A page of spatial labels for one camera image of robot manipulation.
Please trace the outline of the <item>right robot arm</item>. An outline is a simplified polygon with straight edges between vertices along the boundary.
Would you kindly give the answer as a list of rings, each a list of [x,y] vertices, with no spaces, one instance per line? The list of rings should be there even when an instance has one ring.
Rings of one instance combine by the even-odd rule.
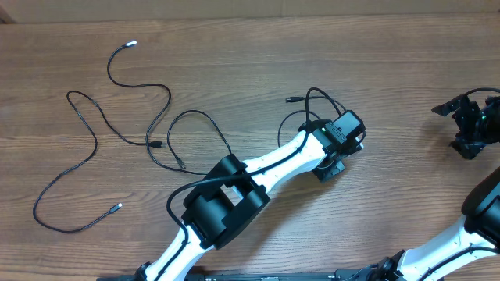
[[[461,94],[432,111],[451,115],[459,132],[450,145],[472,159],[486,144],[499,142],[499,97],[480,108]],[[461,216],[425,244],[402,250],[370,268],[368,280],[442,280],[447,274],[481,258],[499,254],[499,170],[482,180],[466,197]]]

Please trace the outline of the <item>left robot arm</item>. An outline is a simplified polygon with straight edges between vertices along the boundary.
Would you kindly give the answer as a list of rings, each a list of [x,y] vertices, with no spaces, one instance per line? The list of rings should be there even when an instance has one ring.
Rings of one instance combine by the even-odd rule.
[[[304,123],[289,143],[259,158],[221,159],[184,199],[180,230],[162,256],[137,269],[136,280],[183,280],[204,253],[237,237],[269,203],[268,193],[302,173],[326,182],[341,160],[363,149],[366,128],[353,112]]]

